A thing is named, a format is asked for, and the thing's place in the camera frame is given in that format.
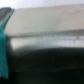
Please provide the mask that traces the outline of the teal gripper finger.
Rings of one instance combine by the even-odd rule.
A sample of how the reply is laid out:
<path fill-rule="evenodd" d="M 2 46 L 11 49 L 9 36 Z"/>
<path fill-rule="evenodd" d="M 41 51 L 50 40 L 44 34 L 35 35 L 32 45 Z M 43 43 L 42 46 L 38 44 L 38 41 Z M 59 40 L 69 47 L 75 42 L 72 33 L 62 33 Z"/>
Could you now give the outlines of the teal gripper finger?
<path fill-rule="evenodd" d="M 8 78 L 8 62 L 6 55 L 6 35 L 4 33 L 4 28 L 7 21 L 3 21 L 0 24 L 0 77 Z"/>

